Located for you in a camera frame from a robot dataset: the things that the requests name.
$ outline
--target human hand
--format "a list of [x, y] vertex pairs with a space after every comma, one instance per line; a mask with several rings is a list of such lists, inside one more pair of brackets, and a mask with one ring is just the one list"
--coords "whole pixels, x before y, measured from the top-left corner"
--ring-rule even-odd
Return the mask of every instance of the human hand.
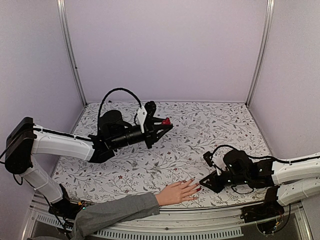
[[195, 179], [190, 179], [187, 182], [178, 181], [166, 186], [159, 194], [155, 195], [159, 206], [166, 206], [172, 204], [179, 204], [185, 201], [191, 201], [197, 199], [191, 195], [201, 190], [199, 183], [190, 185]]

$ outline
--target person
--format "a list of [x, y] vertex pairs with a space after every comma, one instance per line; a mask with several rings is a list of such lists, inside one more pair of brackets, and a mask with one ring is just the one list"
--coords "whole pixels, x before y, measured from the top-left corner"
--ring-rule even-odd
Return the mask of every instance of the person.
[[[94, 204], [81, 210], [75, 220], [72, 229], [71, 240], [84, 240], [86, 236], [106, 228], [117, 222], [126, 222], [134, 219], [146, 218], [158, 215], [159, 207], [179, 204], [185, 201], [197, 199], [194, 197], [201, 188], [199, 183], [178, 181], [166, 186], [160, 193], [151, 192], [141, 195], [128, 195], [124, 198]], [[28, 240], [60, 240], [55, 237], [39, 236]]]

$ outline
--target white wall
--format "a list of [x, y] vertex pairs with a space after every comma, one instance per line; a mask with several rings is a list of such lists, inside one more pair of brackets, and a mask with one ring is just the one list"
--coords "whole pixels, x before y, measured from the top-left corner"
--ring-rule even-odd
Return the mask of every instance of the white wall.
[[[143, 100], [245, 102], [267, 1], [66, 1], [88, 102], [125, 87]], [[112, 100], [132, 100], [115, 93]]]
[[[320, 1], [275, 1], [253, 115], [279, 158], [320, 152]], [[320, 196], [303, 201], [320, 239]]]
[[[2, 0], [0, 7], [0, 149], [25, 116], [70, 131], [82, 106], [55, 0]], [[41, 158], [51, 171], [55, 159]], [[33, 190], [18, 186], [0, 164], [0, 239], [18, 240]]]

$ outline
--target floral tablecloth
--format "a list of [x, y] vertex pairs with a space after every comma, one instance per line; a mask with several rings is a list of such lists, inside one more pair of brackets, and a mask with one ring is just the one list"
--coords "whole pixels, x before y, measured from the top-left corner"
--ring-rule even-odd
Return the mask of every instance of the floral tablecloth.
[[[96, 134], [99, 103], [89, 104], [80, 119], [76, 135]], [[72, 199], [102, 203], [126, 195], [158, 193], [180, 180], [201, 180], [213, 171], [202, 158], [206, 151], [228, 144], [252, 156], [268, 155], [267, 146], [247, 107], [239, 103], [157, 102], [155, 117], [169, 117], [174, 127], [152, 149], [144, 142], [121, 148], [105, 163], [62, 157], [53, 179], [63, 184]], [[106, 103], [102, 114], [111, 109], [122, 112], [123, 119], [134, 122], [135, 102]], [[216, 156], [217, 162], [229, 151]], [[238, 186], [239, 193], [249, 193]], [[197, 200], [166, 208], [214, 208], [262, 201], [265, 189], [238, 194], [226, 187], [219, 194], [202, 187]]]

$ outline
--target table surface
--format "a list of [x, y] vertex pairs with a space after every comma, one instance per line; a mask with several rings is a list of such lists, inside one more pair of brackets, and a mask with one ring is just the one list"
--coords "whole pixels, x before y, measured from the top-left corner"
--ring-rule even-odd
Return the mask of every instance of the table surface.
[[[96, 134], [99, 103], [89, 104], [74, 134]], [[217, 146], [228, 144], [244, 150], [251, 156], [269, 155], [259, 129], [247, 107], [241, 103], [212, 102], [156, 102], [155, 117], [169, 117], [174, 127], [152, 149], [144, 142], [121, 148], [116, 156], [105, 163], [62, 157], [53, 179], [65, 186], [71, 199], [102, 203], [146, 192], [158, 193], [166, 185], [195, 178], [201, 180], [214, 169], [210, 168], [203, 154]], [[133, 124], [138, 109], [135, 102], [106, 103], [107, 110], [120, 110], [123, 119]], [[214, 160], [221, 166], [223, 155], [219, 151]], [[238, 186], [239, 193], [248, 193], [248, 186]], [[214, 193], [202, 187], [197, 200], [166, 206], [165, 208], [217, 208], [262, 201], [265, 189], [238, 194], [226, 187]]]

